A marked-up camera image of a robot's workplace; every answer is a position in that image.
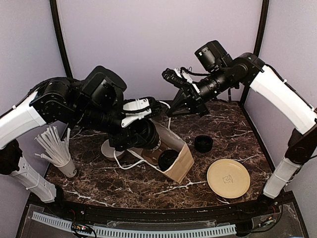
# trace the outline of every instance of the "logo on cup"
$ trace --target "logo on cup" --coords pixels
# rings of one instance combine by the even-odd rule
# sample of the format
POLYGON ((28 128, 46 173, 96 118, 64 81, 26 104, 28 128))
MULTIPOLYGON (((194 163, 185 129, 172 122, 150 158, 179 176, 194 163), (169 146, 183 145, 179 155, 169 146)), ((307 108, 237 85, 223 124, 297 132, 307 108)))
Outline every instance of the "logo on cup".
POLYGON ((233 183, 233 179, 232 179, 231 175, 223 177, 222 180, 224 183, 233 183))

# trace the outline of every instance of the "beige plate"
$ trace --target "beige plate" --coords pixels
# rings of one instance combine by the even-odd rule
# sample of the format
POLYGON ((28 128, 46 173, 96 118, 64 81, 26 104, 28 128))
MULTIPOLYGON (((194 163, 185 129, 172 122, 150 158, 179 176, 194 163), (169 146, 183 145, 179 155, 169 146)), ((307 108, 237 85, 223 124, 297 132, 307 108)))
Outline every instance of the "beige plate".
POLYGON ((211 189, 221 197, 237 198, 250 187, 247 169, 235 160, 222 159, 214 162, 208 169, 207 181, 211 189))

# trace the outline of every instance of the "marble countertop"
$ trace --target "marble countertop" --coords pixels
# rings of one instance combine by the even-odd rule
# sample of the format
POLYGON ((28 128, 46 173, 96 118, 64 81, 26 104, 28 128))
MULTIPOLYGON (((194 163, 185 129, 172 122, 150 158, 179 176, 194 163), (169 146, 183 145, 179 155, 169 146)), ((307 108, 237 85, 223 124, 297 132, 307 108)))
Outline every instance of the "marble countertop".
MULTIPOLYGON (((77 175, 67 178, 50 166, 47 180, 60 185, 68 201, 108 207, 179 209, 255 200, 271 175, 271 169, 247 120, 235 102, 215 101, 207 106, 210 114, 202 118, 190 115, 171 120, 171 130, 189 145, 195 160, 181 184, 146 164, 127 171, 120 169, 116 162, 109 161, 101 153, 106 133, 86 130, 78 134, 79 128, 72 130, 69 145, 77 175), (208 153, 202 154, 194 149, 194 138, 201 134, 213 138, 213 148, 208 153), (225 199, 210 189, 207 170, 219 159, 234 159, 247 168, 251 185, 246 194, 225 199)), ((167 125, 166 116, 156 120, 167 125)), ((136 161, 126 153, 120 163, 130 165, 136 161)))

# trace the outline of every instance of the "vent grille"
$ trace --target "vent grille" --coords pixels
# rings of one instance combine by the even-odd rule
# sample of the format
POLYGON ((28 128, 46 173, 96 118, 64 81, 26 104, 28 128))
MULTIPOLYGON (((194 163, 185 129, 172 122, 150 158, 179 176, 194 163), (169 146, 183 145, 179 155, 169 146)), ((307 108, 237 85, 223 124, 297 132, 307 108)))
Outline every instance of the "vent grille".
MULTIPOLYGON (((33 212, 32 220, 71 232, 71 223, 63 219, 33 212)), ((92 226, 99 238, 213 238, 236 234, 235 225, 186 231, 133 231, 92 226)))

